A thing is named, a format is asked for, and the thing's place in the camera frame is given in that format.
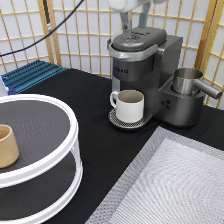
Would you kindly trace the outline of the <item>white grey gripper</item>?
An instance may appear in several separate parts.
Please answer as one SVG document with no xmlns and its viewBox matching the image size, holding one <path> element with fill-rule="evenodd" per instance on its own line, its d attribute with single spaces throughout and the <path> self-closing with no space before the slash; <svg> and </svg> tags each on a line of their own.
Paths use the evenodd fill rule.
<svg viewBox="0 0 224 224">
<path fill-rule="evenodd" d="M 113 11 L 119 12 L 121 22 L 122 22 L 122 30 L 123 36 L 126 38 L 131 37 L 132 31 L 132 21 L 130 18 L 130 12 L 139 6 L 142 7 L 142 12 L 139 16 L 139 28 L 145 28 L 148 20 L 148 13 L 150 9 L 150 4 L 162 4 L 167 0 L 109 0 L 109 5 Z"/>
</svg>

